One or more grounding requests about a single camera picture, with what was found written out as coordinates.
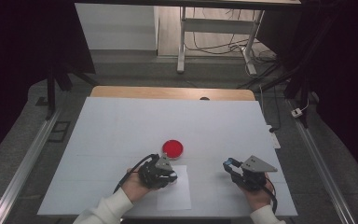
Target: power strip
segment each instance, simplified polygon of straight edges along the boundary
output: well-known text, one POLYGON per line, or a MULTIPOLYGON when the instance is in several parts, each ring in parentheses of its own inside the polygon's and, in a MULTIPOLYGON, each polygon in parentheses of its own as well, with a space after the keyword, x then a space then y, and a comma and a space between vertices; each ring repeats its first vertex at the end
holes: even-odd
POLYGON ((301 115, 302 115, 302 111, 299 108, 292 110, 292 116, 293 117, 298 118, 301 115))

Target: wooden edge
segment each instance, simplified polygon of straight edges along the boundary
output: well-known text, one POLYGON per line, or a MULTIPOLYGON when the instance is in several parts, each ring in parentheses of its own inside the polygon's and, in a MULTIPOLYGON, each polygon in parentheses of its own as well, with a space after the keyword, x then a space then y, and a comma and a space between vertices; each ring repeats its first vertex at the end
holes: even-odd
POLYGON ((92 89, 91 97, 117 97, 141 99, 182 99, 199 100, 207 97, 220 101, 254 101, 255 95, 249 90, 192 89, 162 87, 120 87, 97 86, 92 89))

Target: human hand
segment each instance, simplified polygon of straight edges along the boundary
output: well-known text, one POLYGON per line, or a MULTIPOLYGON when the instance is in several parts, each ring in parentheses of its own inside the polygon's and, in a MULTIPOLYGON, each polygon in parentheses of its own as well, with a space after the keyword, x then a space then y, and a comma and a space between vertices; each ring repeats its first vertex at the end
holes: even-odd
MULTIPOLYGON (((266 205, 271 204, 271 198, 264 190, 257 190, 257 191, 248 191, 246 189, 241 188, 238 186, 240 190, 245 194, 246 199, 248 200, 249 205, 251 208, 255 211, 259 208, 262 208, 266 205)), ((267 184, 265 186, 269 191, 273 191, 273 187, 269 181, 267 181, 267 184)))
POLYGON ((123 189, 124 193, 126 193, 127 197, 130 199, 132 203, 135 203, 139 201, 141 198, 143 198, 148 192, 154 190, 154 189, 148 189, 145 187, 141 179, 138 175, 138 169, 132 173, 126 182, 124 182, 123 186, 121 188, 123 189))

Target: aluminum rail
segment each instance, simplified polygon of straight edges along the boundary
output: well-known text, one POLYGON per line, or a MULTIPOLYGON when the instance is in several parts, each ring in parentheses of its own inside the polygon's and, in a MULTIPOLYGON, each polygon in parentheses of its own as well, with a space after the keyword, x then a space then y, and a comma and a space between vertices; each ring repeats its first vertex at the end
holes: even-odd
POLYGON ((55 122, 57 121, 58 116, 62 112, 62 105, 66 101, 67 93, 63 93, 63 99, 61 99, 59 106, 56 107, 56 111, 53 113, 49 120, 45 120, 42 124, 39 132, 37 133, 33 143, 28 148, 27 153, 22 159, 22 162, 19 168, 11 179, 4 195, 0 200, 0 224, 4 223, 7 219, 11 208, 16 202, 17 197, 19 196, 22 187, 25 184, 25 181, 28 178, 28 175, 31 173, 34 168, 34 164, 39 157, 40 152, 42 151, 43 146, 48 140, 48 136, 54 127, 55 122))
MULTIPOLYGON (((286 100, 286 103, 290 110, 295 109, 289 100, 286 100)), ((332 198, 333 205, 337 210, 337 214, 341 219, 341 222, 343 224, 355 224, 356 222, 353 215, 351 214, 351 210, 348 207, 344 197, 342 196, 341 190, 334 181, 327 165, 325 164, 324 158, 319 151, 319 148, 316 146, 310 131, 303 127, 299 119, 296 119, 296 126, 299 133, 301 134, 301 137, 303 138, 305 145, 307 146, 316 170, 318 171, 319 176, 324 183, 324 187, 332 198)))

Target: wall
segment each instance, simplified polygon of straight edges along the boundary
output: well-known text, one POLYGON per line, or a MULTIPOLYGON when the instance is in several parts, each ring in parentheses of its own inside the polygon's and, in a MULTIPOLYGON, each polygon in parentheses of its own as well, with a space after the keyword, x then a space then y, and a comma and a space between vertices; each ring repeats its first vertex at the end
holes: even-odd
POLYGON ((76 10, 89 49, 157 49, 156 7, 76 4, 76 10))

